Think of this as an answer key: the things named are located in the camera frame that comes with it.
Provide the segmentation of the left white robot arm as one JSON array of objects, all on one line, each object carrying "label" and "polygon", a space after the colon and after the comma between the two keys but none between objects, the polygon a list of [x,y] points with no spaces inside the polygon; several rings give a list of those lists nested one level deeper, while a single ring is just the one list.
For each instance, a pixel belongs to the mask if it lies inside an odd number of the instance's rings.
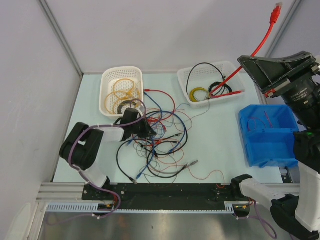
[{"label": "left white robot arm", "polygon": [[111,188],[109,177],[100,170],[97,162],[101,143],[124,142],[132,135],[140,139],[157,135],[146,117],[134,108],[127,108],[123,116],[113,124],[89,126],[77,122],[62,144],[59,156],[75,169],[86,183],[94,186],[93,194],[98,199],[105,200],[110,196]]}]

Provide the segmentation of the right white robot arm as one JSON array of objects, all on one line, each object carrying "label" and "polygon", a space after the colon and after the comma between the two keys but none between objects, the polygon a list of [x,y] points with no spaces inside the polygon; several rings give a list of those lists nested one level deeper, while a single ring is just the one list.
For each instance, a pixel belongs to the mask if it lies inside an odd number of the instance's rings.
[{"label": "right white robot arm", "polygon": [[238,62],[267,98],[281,97],[303,131],[295,131],[293,153],[298,161],[290,178],[299,194],[286,193],[258,182],[248,174],[231,181],[230,194],[242,201],[256,200],[267,208],[277,225],[299,240],[320,237],[320,58],[301,51],[282,58],[243,55]]}]

